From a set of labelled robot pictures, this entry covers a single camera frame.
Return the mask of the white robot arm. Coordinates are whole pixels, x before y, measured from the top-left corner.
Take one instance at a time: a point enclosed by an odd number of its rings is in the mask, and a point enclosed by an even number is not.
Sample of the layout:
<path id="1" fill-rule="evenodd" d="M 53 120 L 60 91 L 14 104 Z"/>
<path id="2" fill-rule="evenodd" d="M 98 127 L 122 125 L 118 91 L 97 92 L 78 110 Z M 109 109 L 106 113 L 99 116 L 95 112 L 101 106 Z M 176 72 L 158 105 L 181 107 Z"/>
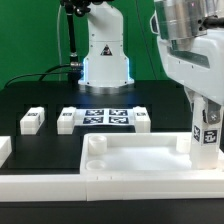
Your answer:
<path id="1" fill-rule="evenodd" d="M 200 114 L 213 125 L 224 106 L 224 18 L 215 0 L 154 0 L 150 20 L 166 75 L 204 98 Z M 90 88 L 119 88 L 131 84 L 123 52 L 123 16 L 105 1 L 87 2 L 89 52 L 84 78 Z"/>

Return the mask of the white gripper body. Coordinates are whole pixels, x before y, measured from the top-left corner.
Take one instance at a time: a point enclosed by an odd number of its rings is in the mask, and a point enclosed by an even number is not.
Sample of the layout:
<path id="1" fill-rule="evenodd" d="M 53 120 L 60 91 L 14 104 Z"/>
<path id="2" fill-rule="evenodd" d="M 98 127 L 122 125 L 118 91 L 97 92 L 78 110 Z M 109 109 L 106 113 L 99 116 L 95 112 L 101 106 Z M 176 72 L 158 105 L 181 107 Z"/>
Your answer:
<path id="1" fill-rule="evenodd" d="M 221 34 L 194 38 L 189 51 L 173 51 L 160 37 L 157 44 L 169 78 L 224 106 L 224 37 Z"/>

